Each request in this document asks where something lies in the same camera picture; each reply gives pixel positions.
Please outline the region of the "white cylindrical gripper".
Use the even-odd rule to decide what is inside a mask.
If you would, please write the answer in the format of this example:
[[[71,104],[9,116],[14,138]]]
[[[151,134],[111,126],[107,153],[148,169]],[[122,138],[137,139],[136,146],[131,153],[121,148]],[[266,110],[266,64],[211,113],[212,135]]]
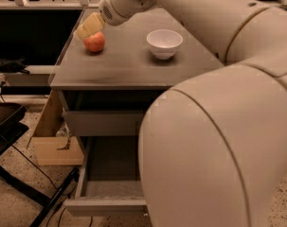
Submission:
[[[82,26],[78,26],[74,31],[74,36],[83,41],[90,35],[103,30],[105,22],[110,26],[119,26],[136,13],[148,10],[155,4],[155,0],[100,0],[99,12],[90,14]]]

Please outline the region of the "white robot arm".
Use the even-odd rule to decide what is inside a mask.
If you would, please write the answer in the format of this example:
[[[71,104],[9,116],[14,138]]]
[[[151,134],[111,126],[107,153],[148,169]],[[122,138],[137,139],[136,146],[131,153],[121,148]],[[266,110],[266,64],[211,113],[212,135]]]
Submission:
[[[153,6],[222,63],[162,94],[138,160],[152,227],[267,227],[287,173],[287,10],[257,0],[100,0],[85,38]]]

